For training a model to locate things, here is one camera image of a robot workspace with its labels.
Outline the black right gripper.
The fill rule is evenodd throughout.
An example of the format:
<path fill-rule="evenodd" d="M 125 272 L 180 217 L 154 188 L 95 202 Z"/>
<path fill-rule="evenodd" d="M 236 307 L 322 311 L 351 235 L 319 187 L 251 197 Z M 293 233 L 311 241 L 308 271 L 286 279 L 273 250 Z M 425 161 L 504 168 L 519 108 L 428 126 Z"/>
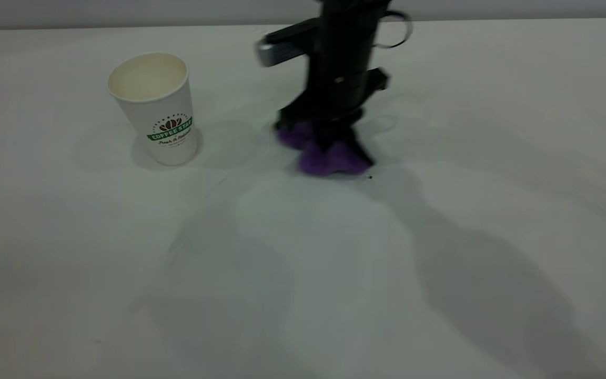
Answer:
<path fill-rule="evenodd" d="M 353 123 L 363 104 L 387 88 L 389 78 L 370 69 L 380 20 L 384 13 L 322 13 L 276 31 L 276 63 L 308 57 L 303 92 L 279 111 L 276 128 L 312 124 L 312 143 L 326 153 L 356 153 Z"/>

